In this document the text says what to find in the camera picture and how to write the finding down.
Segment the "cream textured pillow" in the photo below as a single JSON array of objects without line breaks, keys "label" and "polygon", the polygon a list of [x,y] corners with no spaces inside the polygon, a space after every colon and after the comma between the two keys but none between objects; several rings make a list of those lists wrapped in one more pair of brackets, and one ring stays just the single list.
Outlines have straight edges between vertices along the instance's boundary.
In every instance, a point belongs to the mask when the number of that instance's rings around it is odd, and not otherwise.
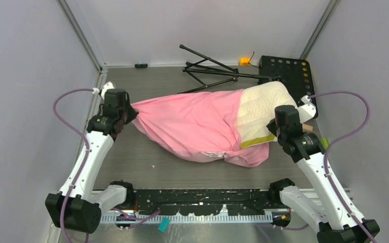
[{"label": "cream textured pillow", "polygon": [[235,124],[241,137],[241,149],[276,139],[267,125],[275,118],[275,108],[281,105],[296,105],[281,82],[268,82],[242,90]]}]

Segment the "pink pillowcase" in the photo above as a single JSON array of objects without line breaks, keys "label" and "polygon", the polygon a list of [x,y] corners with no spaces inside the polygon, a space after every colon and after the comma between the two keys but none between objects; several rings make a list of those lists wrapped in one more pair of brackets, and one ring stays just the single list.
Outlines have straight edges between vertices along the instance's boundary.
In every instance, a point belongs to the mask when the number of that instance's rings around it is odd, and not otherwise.
[{"label": "pink pillowcase", "polygon": [[269,157],[269,145],[241,148],[236,121],[242,90],[176,94],[132,104],[132,124],[175,156],[198,163],[222,159],[256,167]]}]

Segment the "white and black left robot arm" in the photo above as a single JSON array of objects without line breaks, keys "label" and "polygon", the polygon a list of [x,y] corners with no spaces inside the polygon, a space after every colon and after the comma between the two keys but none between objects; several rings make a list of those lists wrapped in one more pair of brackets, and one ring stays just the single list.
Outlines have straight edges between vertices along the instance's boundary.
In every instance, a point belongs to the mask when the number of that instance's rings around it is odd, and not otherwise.
[{"label": "white and black left robot arm", "polygon": [[113,181],[99,194],[93,193],[93,187],[118,134],[138,113],[131,106],[129,94],[124,89],[89,89],[92,94],[101,96],[103,104],[99,106],[99,112],[88,121],[86,131],[81,132],[57,112],[58,102],[75,92],[73,90],[61,95],[53,104],[53,112],[81,137],[84,146],[68,179],[57,193],[48,194],[45,205],[52,222],[62,232],[73,230],[92,234],[104,213],[116,206],[128,210],[135,203],[131,183]]}]

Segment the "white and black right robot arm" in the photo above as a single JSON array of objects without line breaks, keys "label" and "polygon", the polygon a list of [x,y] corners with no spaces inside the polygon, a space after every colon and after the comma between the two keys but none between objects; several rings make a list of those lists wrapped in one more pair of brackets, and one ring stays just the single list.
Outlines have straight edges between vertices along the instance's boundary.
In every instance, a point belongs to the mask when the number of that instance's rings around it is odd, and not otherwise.
[{"label": "white and black right robot arm", "polygon": [[374,242],[380,228],[351,201],[333,174],[326,150],[318,137],[304,132],[299,108],[281,105],[267,125],[283,151],[308,177],[321,205],[309,199],[288,178],[271,183],[269,202],[294,210],[316,233],[318,242]]}]

